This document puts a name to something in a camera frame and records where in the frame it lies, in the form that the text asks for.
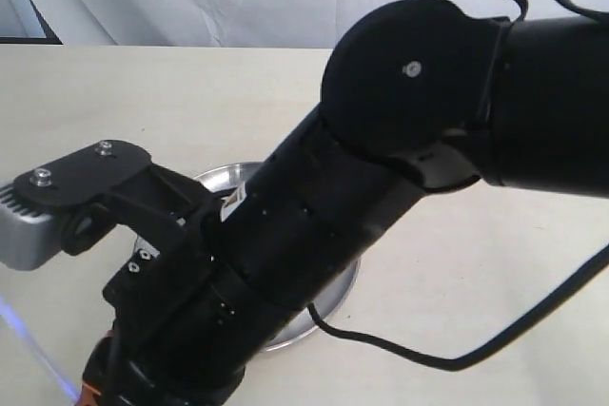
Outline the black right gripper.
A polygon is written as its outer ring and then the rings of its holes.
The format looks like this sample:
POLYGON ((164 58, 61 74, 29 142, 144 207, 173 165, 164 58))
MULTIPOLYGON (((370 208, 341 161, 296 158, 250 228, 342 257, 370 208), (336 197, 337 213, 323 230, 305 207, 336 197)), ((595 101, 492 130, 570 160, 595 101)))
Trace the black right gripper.
POLYGON ((116 311, 93 350, 79 406, 221 405, 247 363, 314 296, 314 250, 301 243, 206 243, 118 273, 116 311))

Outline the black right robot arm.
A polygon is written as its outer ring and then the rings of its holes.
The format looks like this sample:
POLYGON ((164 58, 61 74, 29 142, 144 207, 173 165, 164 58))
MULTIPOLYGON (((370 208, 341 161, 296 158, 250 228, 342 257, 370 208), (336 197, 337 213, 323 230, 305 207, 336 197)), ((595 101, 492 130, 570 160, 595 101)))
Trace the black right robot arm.
POLYGON ((220 405, 262 346, 422 198, 608 193, 608 27, 402 0, 334 48, 319 104, 224 199, 157 165, 95 208, 158 250, 106 285, 83 405, 220 405))

